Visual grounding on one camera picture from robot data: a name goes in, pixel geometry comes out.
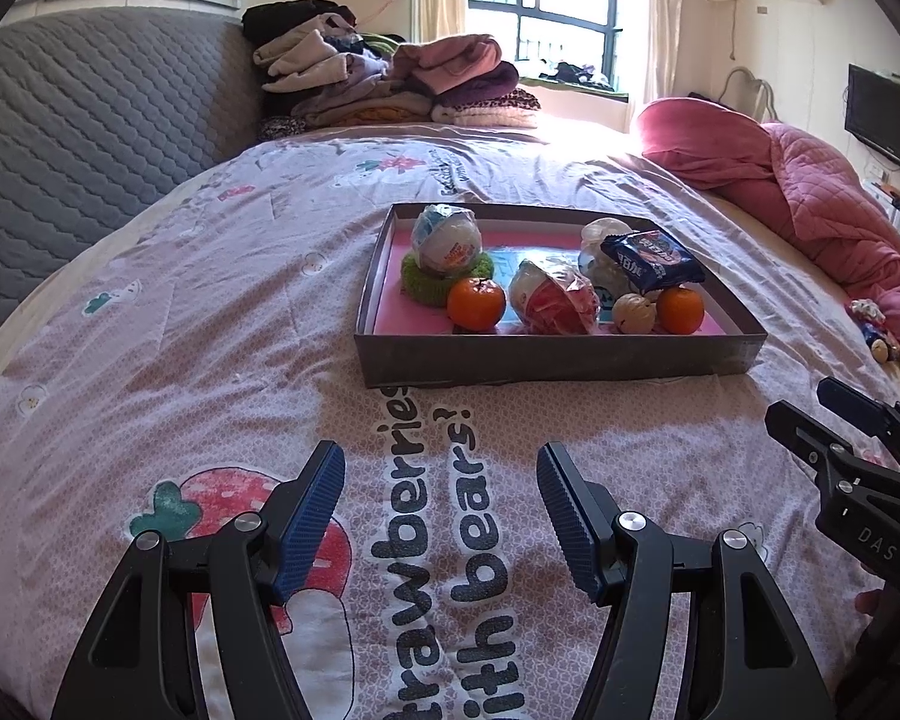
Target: tv screen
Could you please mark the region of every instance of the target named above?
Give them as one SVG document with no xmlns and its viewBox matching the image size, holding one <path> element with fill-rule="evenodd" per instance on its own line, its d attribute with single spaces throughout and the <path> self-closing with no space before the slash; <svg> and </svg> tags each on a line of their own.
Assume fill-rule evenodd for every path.
<svg viewBox="0 0 900 720">
<path fill-rule="evenodd" d="M 900 84 L 850 65 L 845 127 L 900 165 Z"/>
</svg>

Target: folded clothes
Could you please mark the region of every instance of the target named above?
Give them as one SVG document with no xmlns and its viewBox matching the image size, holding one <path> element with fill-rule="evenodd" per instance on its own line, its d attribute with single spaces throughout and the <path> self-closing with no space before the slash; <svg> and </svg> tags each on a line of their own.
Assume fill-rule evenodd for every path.
<svg viewBox="0 0 900 720">
<path fill-rule="evenodd" d="M 319 87 L 303 89 L 299 92 L 283 92 L 277 95 L 266 93 L 260 105 L 260 118 L 269 119 L 271 116 L 290 116 L 293 114 L 293 108 L 296 105 L 303 103 L 303 100 L 316 97 L 319 93 Z"/>
<path fill-rule="evenodd" d="M 400 44 L 394 39 L 386 37 L 386 35 L 375 35 L 371 32 L 361 35 L 370 50 L 376 52 L 377 56 L 393 56 Z"/>
<path fill-rule="evenodd" d="M 278 141 L 307 131 L 307 122 L 295 116 L 271 116 L 260 122 L 260 143 Z"/>
<path fill-rule="evenodd" d="M 253 63 L 258 67 L 271 66 L 314 30 L 317 30 L 322 35 L 331 37 L 356 34 L 356 30 L 346 23 L 343 16 L 336 13 L 323 13 L 259 47 L 253 52 Z"/>
<path fill-rule="evenodd" d="M 333 127 L 367 127 L 372 124 L 405 124 L 405 122 L 429 122 L 425 114 L 416 114 L 403 108 L 367 108 L 362 113 L 346 116 L 333 123 Z"/>
<path fill-rule="evenodd" d="M 470 79 L 437 98 L 437 103 L 453 107 L 455 105 L 473 105 L 484 100 L 494 100 L 509 95 L 520 82 L 520 74 L 514 65 L 501 62 L 489 73 Z"/>
<path fill-rule="evenodd" d="M 534 129 L 536 111 L 516 106 L 492 108 L 447 108 L 434 105 L 431 119 L 440 124 L 456 124 L 458 127 L 522 127 Z"/>
<path fill-rule="evenodd" d="M 514 89 L 502 97 L 492 98 L 492 100 L 481 100 L 480 103 L 473 103 L 472 105 L 444 104 L 441 107 L 450 108 L 464 114 L 479 108 L 523 108 L 528 111 L 538 111 L 540 110 L 540 100 L 526 89 Z"/>
<path fill-rule="evenodd" d="M 353 11 L 346 5 L 338 5 L 330 0 L 293 0 L 289 2 L 271 2 L 266 5 L 255 5 L 248 8 L 242 21 L 244 37 L 255 49 L 280 37 L 290 29 L 309 22 L 314 16 L 322 13 L 337 13 L 351 26 L 357 19 Z"/>
<path fill-rule="evenodd" d="M 309 100 L 304 100 L 293 108 L 294 116 L 322 113 L 330 108 L 355 103 L 368 97 L 384 97 L 394 87 L 394 81 L 386 80 L 389 62 L 365 53 L 342 53 L 338 55 L 346 61 L 346 78 L 337 83 L 324 86 L 320 93 Z"/>
<path fill-rule="evenodd" d="M 494 70 L 502 55 L 490 35 L 453 35 L 422 46 L 405 43 L 394 54 L 394 78 L 414 76 L 442 95 Z"/>
<path fill-rule="evenodd" d="M 289 76 L 291 73 L 301 73 L 308 68 L 336 56 L 338 49 L 325 40 L 318 29 L 310 32 L 303 40 L 297 43 L 292 49 L 281 55 L 268 69 L 268 76 Z"/>
<path fill-rule="evenodd" d="M 271 83 L 264 84 L 264 91 L 271 93 L 299 92 L 301 89 L 316 89 L 327 84 L 346 83 L 347 61 L 345 53 L 334 52 L 329 59 L 317 62 L 302 73 L 291 73 Z"/>
<path fill-rule="evenodd" d="M 322 113 L 310 114 L 306 117 L 306 121 L 308 127 L 330 127 L 331 124 L 336 124 L 341 119 L 382 108 L 404 110 L 422 119 L 426 118 L 433 105 L 434 102 L 424 95 L 417 95 L 413 92 L 398 92 L 395 95 L 365 98 L 364 100 L 357 100 L 355 103 L 330 108 Z"/>
<path fill-rule="evenodd" d="M 343 37 L 338 38 L 335 38 L 333 35 L 327 35 L 324 40 L 341 53 L 363 53 L 370 48 L 362 41 L 360 35 L 343 35 Z"/>
</svg>

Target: cardboard box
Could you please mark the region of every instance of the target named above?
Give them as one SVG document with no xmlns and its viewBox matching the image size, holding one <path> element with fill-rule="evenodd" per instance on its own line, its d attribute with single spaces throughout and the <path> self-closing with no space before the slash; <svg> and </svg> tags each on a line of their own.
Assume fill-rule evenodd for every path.
<svg viewBox="0 0 900 720">
<path fill-rule="evenodd" d="M 423 203 L 391 207 L 377 239 L 354 334 L 367 386 L 461 386 L 525 381 L 614 381 L 744 373 L 754 364 L 767 332 L 746 306 L 706 266 L 698 285 L 707 313 L 722 335 L 535 336 L 394 335 L 375 332 L 385 282 L 392 290 L 391 250 L 405 239 Z M 528 240 L 554 235 L 580 240 L 580 230 L 609 215 L 634 230 L 661 229 L 645 218 L 566 208 L 466 204 L 485 233 L 520 232 Z"/>
</svg>

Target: plastic-wrapped ball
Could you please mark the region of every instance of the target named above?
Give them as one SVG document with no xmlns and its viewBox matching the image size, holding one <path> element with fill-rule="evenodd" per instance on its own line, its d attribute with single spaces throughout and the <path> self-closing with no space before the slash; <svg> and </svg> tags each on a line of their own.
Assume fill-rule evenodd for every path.
<svg viewBox="0 0 900 720">
<path fill-rule="evenodd" d="M 445 203 L 423 209 L 410 243 L 419 268 L 440 277 L 470 271 L 484 250 L 473 212 Z"/>
<path fill-rule="evenodd" d="M 613 323 L 631 336 L 646 336 L 656 322 L 656 308 L 642 295 L 623 295 L 613 304 Z"/>
<path fill-rule="evenodd" d="M 557 257 L 521 262 L 509 299 L 521 322 L 540 335 L 586 335 L 600 314 L 600 298 L 589 279 Z"/>
</svg>

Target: toy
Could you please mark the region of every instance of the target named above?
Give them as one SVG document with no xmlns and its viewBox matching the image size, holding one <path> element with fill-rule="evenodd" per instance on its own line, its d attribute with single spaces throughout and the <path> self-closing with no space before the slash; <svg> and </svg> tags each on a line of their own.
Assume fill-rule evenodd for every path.
<svg viewBox="0 0 900 720">
<path fill-rule="evenodd" d="M 487 252 L 482 252 L 477 257 L 470 271 L 463 274 L 463 278 L 467 276 L 493 278 L 493 260 Z M 425 274 L 410 252 L 404 255 L 403 262 L 400 263 L 400 280 L 404 293 L 420 305 L 444 308 L 447 305 L 447 295 L 460 278 L 455 276 L 441 278 Z"/>
<path fill-rule="evenodd" d="M 600 249 L 624 269 L 644 295 L 706 279 L 697 258 L 663 230 L 610 236 Z"/>
<path fill-rule="evenodd" d="M 656 299 L 660 326 L 676 336 L 692 336 L 700 330 L 705 315 L 703 298 L 685 287 L 668 287 Z"/>
<path fill-rule="evenodd" d="M 863 333 L 866 348 L 876 362 L 900 362 L 900 344 L 887 329 L 887 318 L 872 300 L 851 300 L 847 314 Z"/>
<path fill-rule="evenodd" d="M 642 295 L 622 295 L 613 304 L 613 323 L 621 333 L 645 336 L 653 330 L 656 309 Z"/>
<path fill-rule="evenodd" d="M 473 212 L 457 205 L 428 205 L 416 218 L 410 245 L 416 264 L 433 276 L 470 271 L 484 250 Z"/>
<path fill-rule="evenodd" d="M 600 314 L 600 298 L 590 280 L 554 256 L 521 262 L 509 285 L 509 300 L 521 322 L 541 335 L 586 335 Z"/>
<path fill-rule="evenodd" d="M 450 290 L 447 316 L 474 333 L 492 330 L 506 311 L 503 287 L 488 278 L 463 278 Z"/>
</svg>

